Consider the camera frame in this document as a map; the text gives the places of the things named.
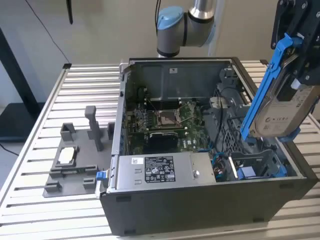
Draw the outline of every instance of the wall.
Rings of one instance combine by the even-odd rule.
[[[74,0],[73,25],[65,0],[28,0],[67,58],[77,64],[120,63],[130,57],[156,57],[156,0]],[[161,8],[187,10],[193,0],[162,0]],[[38,101],[45,101],[56,82],[63,55],[24,0],[1,0],[0,26]],[[207,56],[208,48],[181,49],[180,56]],[[8,83],[0,95],[12,91]],[[6,102],[20,102],[7,94]]]
[[[74,0],[73,25],[65,0],[28,1],[72,63],[108,64],[156,56],[156,0]],[[277,0],[219,1],[224,11],[212,55],[270,59]],[[193,0],[162,0],[161,8],[178,5],[187,11],[192,4]],[[1,0],[0,26],[36,99],[44,102],[65,58],[24,0]],[[181,57],[207,54],[208,47],[182,47],[180,51]],[[1,83],[0,106],[21,101],[10,81]]]
[[[219,0],[224,2],[216,46],[212,55],[241,60],[270,60],[278,0]]]

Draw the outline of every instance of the power supply label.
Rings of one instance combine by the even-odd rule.
[[[144,180],[147,184],[175,182],[173,156],[151,156],[144,158]]]

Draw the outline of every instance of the blue latch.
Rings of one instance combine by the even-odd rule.
[[[95,176],[97,181],[102,181],[107,179],[107,171],[98,171]]]
[[[297,47],[301,45],[302,39],[299,37],[291,38],[288,34],[284,34],[284,38],[281,39],[274,50],[272,59],[264,74],[263,80],[258,88],[256,95],[254,96],[251,106],[243,120],[240,132],[244,141],[248,139],[250,133],[250,126],[267,94],[269,87],[274,79],[276,79],[280,73],[281,60],[287,48],[293,46]]]

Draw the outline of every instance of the metal table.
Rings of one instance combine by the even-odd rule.
[[[242,61],[242,64],[259,85],[266,66],[260,61]],[[72,65],[63,69],[0,192],[0,240],[116,238],[94,194],[44,198],[42,193],[60,142],[62,123],[73,122],[76,129],[89,128],[84,118],[86,105],[97,107],[100,126],[115,121],[119,74],[118,65]],[[320,125],[311,115],[302,123],[301,133],[294,142],[320,178]],[[152,236],[154,240],[319,239],[320,183],[302,200],[288,202],[269,223]],[[150,235],[132,237],[150,238]]]

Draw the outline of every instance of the black cable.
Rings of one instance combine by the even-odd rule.
[[[39,20],[39,22],[42,24],[42,26],[44,27],[44,29],[46,30],[46,32],[48,33],[49,37],[51,38],[53,44],[59,49],[59,51],[62,53],[62,55],[64,56],[65,60],[68,62],[68,64],[70,63],[70,61],[68,60],[68,58],[66,57],[66,55],[64,54],[64,52],[61,50],[61,48],[56,44],[55,40],[53,39],[53,37],[51,36],[50,32],[48,31],[48,29],[46,28],[46,26],[44,25],[44,23],[40,20],[40,18],[38,17],[38,15],[36,14],[35,10],[32,8],[32,6],[30,5],[30,3],[28,2],[28,0],[24,0],[26,2],[26,4],[28,4],[29,8],[31,9],[31,11],[33,12],[33,14],[35,15],[35,17]]]
[[[233,89],[233,90],[238,91],[235,87],[227,86],[227,87],[223,88],[223,89],[220,91],[220,94],[222,94],[222,92],[223,92],[224,90],[226,90],[226,89]]]
[[[161,0],[156,0],[155,13],[154,13],[154,24],[155,33],[158,35],[158,20],[159,20],[159,10],[160,10]]]
[[[218,138],[219,138],[219,135],[220,135],[220,132],[221,132],[221,129],[222,129],[223,118],[224,118],[224,109],[223,109],[222,101],[221,101],[221,97],[222,96],[221,96],[220,93],[218,93],[218,95],[219,95],[219,100],[220,100],[220,121],[219,121],[218,133],[215,136],[215,139],[214,139],[214,142],[213,142],[213,147],[214,147],[214,149],[216,150],[217,153],[220,153],[220,151],[218,151],[218,148],[217,148],[217,142],[218,142]]]
[[[13,152],[13,151],[10,151],[10,150],[8,150],[8,149],[6,149],[1,143],[0,143],[0,147],[3,148],[3,150],[7,151],[8,153],[11,153],[11,154],[14,154],[14,155],[16,155],[16,156],[19,156],[19,154],[15,153],[15,152]]]

